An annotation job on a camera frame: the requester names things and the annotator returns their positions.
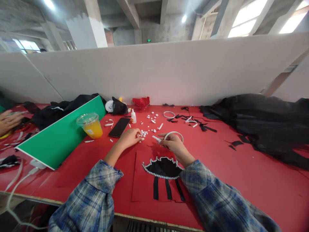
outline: yellow object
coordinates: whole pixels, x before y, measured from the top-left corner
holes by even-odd
[[[79,125],[92,139],[98,139],[103,135],[102,127],[98,119],[98,114],[88,113],[79,116],[76,120]]]
[[[5,139],[6,137],[8,137],[11,134],[12,134],[12,131],[10,130],[7,134],[5,134],[4,136],[0,137],[0,139]]]

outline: blue plaid sleeve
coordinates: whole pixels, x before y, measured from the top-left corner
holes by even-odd
[[[100,160],[51,216],[49,231],[109,231],[114,218],[112,192],[123,173]]]
[[[206,231],[281,231],[264,212],[199,160],[180,173]]]

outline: person's hand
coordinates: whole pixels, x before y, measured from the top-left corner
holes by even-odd
[[[142,133],[138,128],[128,129],[125,133],[123,133],[116,144],[119,148],[125,150],[138,143],[139,141],[144,140],[143,137],[140,137],[141,135]]]
[[[167,146],[171,150],[176,159],[182,164],[184,168],[192,164],[196,159],[188,152],[184,144],[181,142],[181,139],[176,134],[170,134],[166,140],[164,140],[167,133],[158,134],[163,138],[161,139],[161,144]]]
[[[8,116],[10,113],[12,113],[12,111],[8,110],[0,114],[0,137],[4,136],[10,129],[21,123],[23,116],[21,116],[20,113]]]

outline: glue bottle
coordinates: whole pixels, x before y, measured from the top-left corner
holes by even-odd
[[[132,120],[132,123],[136,123],[136,115],[135,115],[135,112],[134,112],[133,109],[132,109],[132,112],[131,112],[131,120]]]

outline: white divider panel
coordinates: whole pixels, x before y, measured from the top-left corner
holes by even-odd
[[[274,92],[273,96],[288,102],[309,98],[309,55]]]
[[[150,97],[150,103],[213,104],[259,93],[309,48],[309,33],[154,43],[30,54],[67,101],[79,94]]]
[[[63,101],[49,82],[22,53],[0,55],[0,90],[16,102]]]

